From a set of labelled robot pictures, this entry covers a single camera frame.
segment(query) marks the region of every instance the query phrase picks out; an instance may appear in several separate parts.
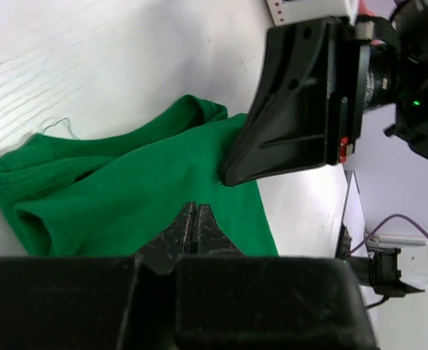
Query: black cable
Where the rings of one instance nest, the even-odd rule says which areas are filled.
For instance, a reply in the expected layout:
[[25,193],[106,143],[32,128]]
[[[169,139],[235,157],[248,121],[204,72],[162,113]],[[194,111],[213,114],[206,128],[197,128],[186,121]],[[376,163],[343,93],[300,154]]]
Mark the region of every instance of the black cable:
[[410,0],[405,0],[395,8],[395,10],[390,15],[390,18],[389,18],[390,23],[393,23],[395,21],[396,16],[400,13],[400,11],[402,11],[405,8],[408,2],[410,2]]
[[370,310],[370,309],[372,309],[372,308],[376,308],[376,307],[378,307],[378,306],[380,306],[380,305],[384,304],[388,299],[390,299],[390,297],[388,297],[388,296],[384,295],[384,296],[382,297],[382,299],[380,299],[377,303],[370,304],[370,305],[366,306],[366,310]]

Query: white wall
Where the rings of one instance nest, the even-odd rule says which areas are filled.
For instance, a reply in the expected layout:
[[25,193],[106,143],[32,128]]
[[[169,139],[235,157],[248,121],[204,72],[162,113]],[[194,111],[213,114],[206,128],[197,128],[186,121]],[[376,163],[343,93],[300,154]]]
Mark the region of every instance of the white wall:
[[[367,7],[387,16],[393,0],[366,0]],[[415,155],[404,141],[387,138],[383,129],[394,121],[394,107],[368,113],[363,118],[357,153],[347,169],[357,172],[367,229],[372,230],[393,213],[412,217],[428,231],[428,161]],[[379,231],[390,236],[419,236],[407,222],[393,219]]]

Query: camera lens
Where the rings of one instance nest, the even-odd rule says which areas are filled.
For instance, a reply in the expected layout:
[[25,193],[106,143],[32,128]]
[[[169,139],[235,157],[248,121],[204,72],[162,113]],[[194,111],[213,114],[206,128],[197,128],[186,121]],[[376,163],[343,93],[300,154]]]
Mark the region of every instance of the camera lens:
[[397,70],[390,52],[373,49],[366,73],[363,109],[370,110],[394,102]]

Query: wire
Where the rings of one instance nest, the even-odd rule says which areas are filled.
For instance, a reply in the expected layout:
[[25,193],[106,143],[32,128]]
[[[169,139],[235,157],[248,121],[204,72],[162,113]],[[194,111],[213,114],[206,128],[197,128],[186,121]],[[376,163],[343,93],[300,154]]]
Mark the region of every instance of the wire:
[[400,219],[405,219],[406,221],[408,221],[409,223],[411,223],[428,240],[428,232],[425,229],[423,229],[420,226],[420,224],[417,223],[415,220],[413,220],[410,217],[407,217],[406,215],[403,215],[403,214],[392,214],[389,217],[386,217],[384,220],[382,220],[381,223],[376,226],[376,228],[373,230],[373,232],[371,232],[369,235],[367,235],[366,238],[363,239],[360,244],[358,244],[356,247],[354,247],[350,251],[350,254],[355,253],[355,251],[357,251],[359,248],[361,248],[363,245],[365,245],[366,242],[369,241],[377,233],[377,231],[379,231],[379,229],[386,224],[386,222],[388,222],[391,219],[394,219],[395,217],[399,217]]
[[376,308],[376,307],[378,307],[378,306],[380,306],[380,305],[384,304],[388,299],[390,299],[390,297],[388,297],[388,296],[384,295],[384,296],[382,297],[382,299],[380,299],[377,303],[370,304],[370,305],[366,306],[366,310],[370,310],[370,309],[372,309],[372,308]]
[[389,22],[393,23],[395,21],[395,18],[398,16],[400,11],[402,11],[407,3],[410,2],[410,0],[404,0],[403,2],[400,2],[397,7],[395,7],[394,11],[390,15]]

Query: green towel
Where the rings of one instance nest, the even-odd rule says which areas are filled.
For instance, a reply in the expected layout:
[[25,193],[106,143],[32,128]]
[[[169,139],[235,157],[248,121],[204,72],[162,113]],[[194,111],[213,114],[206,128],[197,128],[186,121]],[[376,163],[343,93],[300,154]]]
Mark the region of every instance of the green towel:
[[257,183],[225,187],[217,175],[245,117],[185,96],[126,135],[36,134],[0,157],[0,209],[31,255],[131,254],[188,201],[210,204],[243,253],[277,255]]

